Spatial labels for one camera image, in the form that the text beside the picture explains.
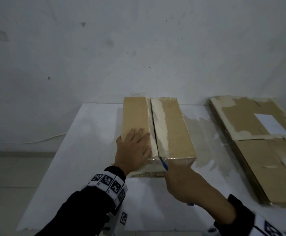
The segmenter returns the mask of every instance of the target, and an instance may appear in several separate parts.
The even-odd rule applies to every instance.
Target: cardboard box
[[[124,98],[121,139],[132,128],[141,127],[144,134],[151,132],[148,145],[152,147],[152,155],[148,166],[131,175],[164,171],[159,156],[181,163],[194,161],[195,151],[176,98]]]
[[[259,201],[286,207],[286,110],[269,98],[232,96],[209,106]]]

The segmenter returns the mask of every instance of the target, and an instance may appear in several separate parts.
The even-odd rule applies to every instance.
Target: blue pen
[[[161,156],[159,157],[161,159],[161,163],[163,164],[163,167],[166,171],[168,171],[168,165],[166,162],[164,162],[164,160],[161,158]]]

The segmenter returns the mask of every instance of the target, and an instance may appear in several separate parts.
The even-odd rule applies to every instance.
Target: white wall
[[[0,0],[0,30],[0,141],[66,132],[81,103],[125,96],[286,107],[286,0]]]

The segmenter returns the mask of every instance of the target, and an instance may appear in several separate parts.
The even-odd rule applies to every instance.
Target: white table
[[[286,209],[258,204],[222,132],[211,121],[208,107],[180,107],[197,155],[192,168],[224,196],[235,195],[248,208],[286,231]],[[121,127],[122,104],[84,103],[17,230],[42,229],[73,192],[111,165]],[[122,205],[128,213],[125,230],[205,232],[214,222],[200,207],[188,207],[174,199],[162,178],[129,178],[126,182],[129,190]]]

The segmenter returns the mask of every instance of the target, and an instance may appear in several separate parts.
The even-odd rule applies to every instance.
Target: person's left hand
[[[116,140],[118,148],[113,165],[123,170],[126,176],[143,166],[152,153],[151,147],[146,147],[150,133],[145,134],[143,137],[142,133],[143,128],[137,133],[135,133],[133,128],[123,142],[121,141],[121,136]]]

